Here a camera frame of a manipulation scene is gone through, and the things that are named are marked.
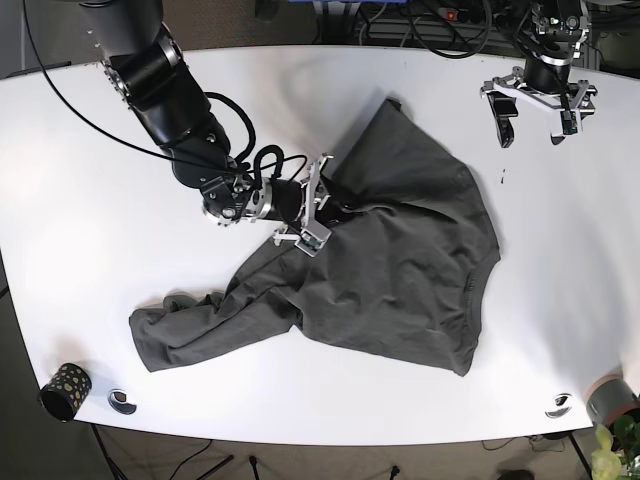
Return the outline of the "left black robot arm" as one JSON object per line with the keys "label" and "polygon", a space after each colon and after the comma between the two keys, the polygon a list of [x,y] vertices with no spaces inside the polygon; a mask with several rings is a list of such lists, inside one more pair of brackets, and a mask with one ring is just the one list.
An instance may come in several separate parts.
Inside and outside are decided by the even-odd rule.
{"label": "left black robot arm", "polygon": [[583,1],[523,1],[498,21],[500,32],[523,56],[525,64],[510,74],[486,81],[481,95],[490,105],[500,146],[515,139],[511,120],[516,102],[543,111],[550,140],[558,145],[583,131],[583,120],[595,113],[597,88],[587,80],[571,82],[573,61],[590,31]]}

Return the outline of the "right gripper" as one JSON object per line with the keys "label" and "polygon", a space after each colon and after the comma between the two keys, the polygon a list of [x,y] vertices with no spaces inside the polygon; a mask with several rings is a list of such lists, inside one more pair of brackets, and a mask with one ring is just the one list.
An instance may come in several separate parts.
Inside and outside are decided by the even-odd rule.
{"label": "right gripper", "polygon": [[[307,177],[300,181],[262,178],[262,219],[281,223],[272,235],[276,246],[290,243],[309,257],[315,257],[331,236],[328,227],[349,222],[362,214],[330,198],[322,170],[333,158],[324,153],[311,161]],[[325,206],[327,227],[316,218]]]}

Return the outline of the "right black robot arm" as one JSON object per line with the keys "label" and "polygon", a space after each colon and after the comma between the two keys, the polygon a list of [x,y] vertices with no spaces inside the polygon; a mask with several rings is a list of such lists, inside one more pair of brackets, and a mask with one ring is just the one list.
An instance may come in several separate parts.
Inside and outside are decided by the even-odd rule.
{"label": "right black robot arm", "polygon": [[176,179],[200,192],[206,215],[222,226],[280,222],[276,243],[315,256],[331,236],[333,205],[323,176],[328,155],[308,165],[305,179],[285,180],[278,145],[256,146],[245,111],[228,97],[204,92],[164,23],[159,1],[82,1],[103,52],[105,74]]}

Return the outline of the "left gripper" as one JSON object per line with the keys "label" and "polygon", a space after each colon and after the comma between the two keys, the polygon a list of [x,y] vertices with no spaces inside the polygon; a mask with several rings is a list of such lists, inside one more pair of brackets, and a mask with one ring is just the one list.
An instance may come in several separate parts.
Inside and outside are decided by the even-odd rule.
{"label": "left gripper", "polygon": [[480,94],[489,102],[502,148],[509,148],[515,139],[511,119],[519,115],[518,101],[545,113],[554,146],[583,131],[584,119],[595,114],[592,98],[598,90],[587,80],[569,81],[570,71],[569,61],[532,57],[509,75],[483,84]]}

